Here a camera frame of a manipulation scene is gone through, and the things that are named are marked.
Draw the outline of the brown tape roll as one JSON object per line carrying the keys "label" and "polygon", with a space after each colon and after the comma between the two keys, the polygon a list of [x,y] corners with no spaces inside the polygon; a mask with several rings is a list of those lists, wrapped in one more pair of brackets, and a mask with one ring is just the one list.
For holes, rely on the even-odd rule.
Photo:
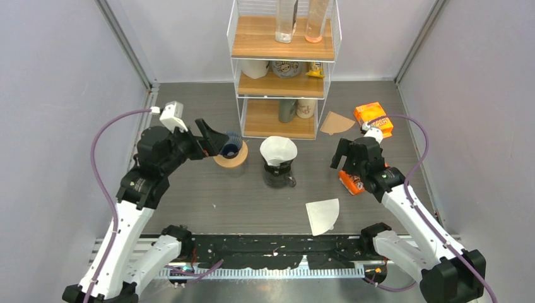
{"label": "brown tape roll", "polygon": [[242,141],[242,148],[237,156],[231,159],[225,158],[222,155],[217,155],[213,160],[220,166],[226,169],[234,169],[245,163],[249,154],[249,148],[245,141]]}

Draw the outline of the blue plastic funnel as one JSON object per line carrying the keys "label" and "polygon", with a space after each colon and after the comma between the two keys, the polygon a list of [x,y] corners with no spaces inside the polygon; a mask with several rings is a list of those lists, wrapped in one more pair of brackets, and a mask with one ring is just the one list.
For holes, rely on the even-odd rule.
{"label": "blue plastic funnel", "polygon": [[228,140],[223,145],[220,155],[226,159],[233,159],[240,153],[243,145],[243,139],[240,134],[233,131],[226,132],[226,135],[228,136]]}

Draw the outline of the white paper coffee filter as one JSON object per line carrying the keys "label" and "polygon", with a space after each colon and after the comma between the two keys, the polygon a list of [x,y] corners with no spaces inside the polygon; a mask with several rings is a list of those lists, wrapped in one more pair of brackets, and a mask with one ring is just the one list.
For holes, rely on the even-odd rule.
{"label": "white paper coffee filter", "polygon": [[270,136],[260,145],[259,151],[268,166],[279,167],[298,155],[296,144],[289,138]]}

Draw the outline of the dark green coffee dripper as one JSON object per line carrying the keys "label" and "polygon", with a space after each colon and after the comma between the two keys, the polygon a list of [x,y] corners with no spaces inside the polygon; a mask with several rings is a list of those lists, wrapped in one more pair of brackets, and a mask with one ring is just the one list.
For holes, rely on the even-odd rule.
{"label": "dark green coffee dripper", "polygon": [[289,174],[291,172],[291,163],[292,161],[286,161],[280,163],[278,166],[276,165],[268,165],[267,163],[264,164],[264,170],[273,176],[280,176],[284,174]]}

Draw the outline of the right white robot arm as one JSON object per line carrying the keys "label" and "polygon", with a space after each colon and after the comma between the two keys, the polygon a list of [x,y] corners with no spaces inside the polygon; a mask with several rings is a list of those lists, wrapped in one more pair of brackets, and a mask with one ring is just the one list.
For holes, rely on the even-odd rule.
{"label": "right white robot arm", "polygon": [[483,296],[486,259],[468,251],[427,212],[399,169],[390,167],[373,137],[339,140],[331,168],[360,178],[364,189],[402,224],[414,245],[380,222],[362,229],[361,253],[385,257],[418,285],[426,302],[470,302]]}

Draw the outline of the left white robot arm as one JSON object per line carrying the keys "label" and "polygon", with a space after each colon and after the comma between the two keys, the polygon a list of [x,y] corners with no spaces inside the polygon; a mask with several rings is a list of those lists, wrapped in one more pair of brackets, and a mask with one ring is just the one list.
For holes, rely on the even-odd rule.
{"label": "left white robot arm", "polygon": [[194,251],[192,234],[170,225],[147,252],[130,262],[134,246],[169,188],[169,176],[187,160],[217,156],[229,137],[196,119],[201,134],[179,126],[154,126],[141,133],[136,164],[122,178],[112,222],[90,269],[65,288],[65,302],[138,302],[156,275],[173,259],[187,261]]}

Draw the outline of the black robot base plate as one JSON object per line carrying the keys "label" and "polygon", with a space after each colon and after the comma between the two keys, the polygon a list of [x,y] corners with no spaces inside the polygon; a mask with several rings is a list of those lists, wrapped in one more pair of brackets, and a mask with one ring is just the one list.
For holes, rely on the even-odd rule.
{"label": "black robot base plate", "polygon": [[367,254],[357,235],[195,235],[158,274],[172,282],[292,278],[369,278],[388,262]]}

